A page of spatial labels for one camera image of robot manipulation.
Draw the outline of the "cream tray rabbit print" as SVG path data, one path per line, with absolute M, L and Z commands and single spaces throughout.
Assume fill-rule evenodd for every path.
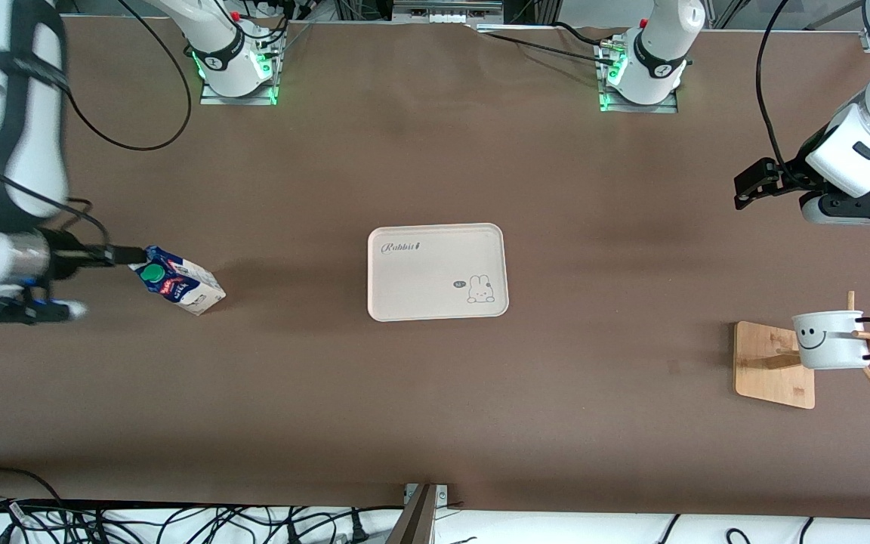
M 491 223 L 379 227 L 367 238 L 367 312 L 379 323 L 500 317 L 504 235 Z

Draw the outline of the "grey metal post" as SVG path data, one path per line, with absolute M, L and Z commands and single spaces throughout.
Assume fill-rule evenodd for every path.
M 384 544 L 432 544 L 440 492 L 437 484 L 417 484 Z

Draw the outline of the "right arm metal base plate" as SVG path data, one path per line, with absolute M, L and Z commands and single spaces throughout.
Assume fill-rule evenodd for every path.
M 204 53 L 193 49 L 203 79 L 201 103 L 270 106 L 279 99 L 282 39 L 244 38 L 237 49 Z

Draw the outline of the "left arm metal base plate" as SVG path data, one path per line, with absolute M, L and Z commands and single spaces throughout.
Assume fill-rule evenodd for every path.
M 621 35 L 614 35 L 612 40 L 601 40 L 599 45 L 593 47 L 594 55 L 598 60 L 610 61 L 610 64 L 601 64 L 600 62 L 595 64 L 600 110 L 605 113 L 606 111 L 611 113 L 677 113 L 679 104 L 677 104 L 676 89 L 680 85 L 680 77 L 674 80 L 674 84 L 670 86 L 669 93 L 664 99 L 655 104 L 632 102 L 628 97 L 622 95 L 617 87 L 612 85 L 631 65 L 625 54 L 624 44 L 615 40 L 618 37 Z

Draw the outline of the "blue white milk carton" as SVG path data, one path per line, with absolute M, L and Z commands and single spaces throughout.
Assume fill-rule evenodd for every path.
M 146 261 L 128 268 L 139 276 L 146 289 L 163 299 L 200 316 L 227 297 L 215 276 L 207 269 L 159 248 L 145 248 Z

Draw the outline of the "wooden mug tree rack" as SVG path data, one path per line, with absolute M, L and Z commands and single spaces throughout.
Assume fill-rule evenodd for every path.
M 856 309 L 856 293 L 847 293 L 847 306 Z M 870 324 L 857 337 L 867 338 L 870 347 Z M 762 323 L 739 321 L 733 326 L 733 386 L 739 396 L 794 407 L 814 409 L 816 405 L 815 372 L 801 364 L 794 325 L 790 329 Z M 870 383 L 870 366 L 854 369 L 863 372 Z

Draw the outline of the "silver bracket plate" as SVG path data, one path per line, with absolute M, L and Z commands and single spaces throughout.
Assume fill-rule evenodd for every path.
M 445 484 L 434 484 L 436 491 L 435 508 L 446 508 L 449 504 L 449 488 Z M 413 499 L 415 492 L 420 489 L 420 484 L 407 484 L 403 490 L 403 504 L 407 506 Z

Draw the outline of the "silver metal frame rail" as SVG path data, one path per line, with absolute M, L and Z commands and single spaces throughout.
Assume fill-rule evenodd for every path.
M 504 23 L 503 0 L 391 0 L 390 11 L 402 23 Z

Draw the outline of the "white mug black handle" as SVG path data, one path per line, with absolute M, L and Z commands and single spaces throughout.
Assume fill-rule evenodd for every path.
M 801 364 L 809 369 L 864 369 L 870 366 L 865 332 L 870 317 L 860 311 L 797 314 L 793 317 Z

